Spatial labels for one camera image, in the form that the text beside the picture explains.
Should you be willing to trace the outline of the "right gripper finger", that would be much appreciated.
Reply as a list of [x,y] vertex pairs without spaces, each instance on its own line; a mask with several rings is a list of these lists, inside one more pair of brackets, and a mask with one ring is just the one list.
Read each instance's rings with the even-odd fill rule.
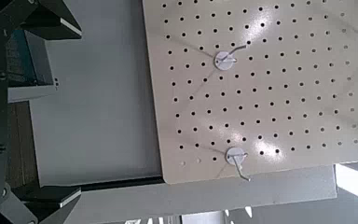
[[23,186],[14,194],[37,218],[35,224],[64,224],[79,199],[81,188],[66,186]]
[[45,40],[80,39],[82,29],[63,0],[35,0],[35,11],[21,28]]

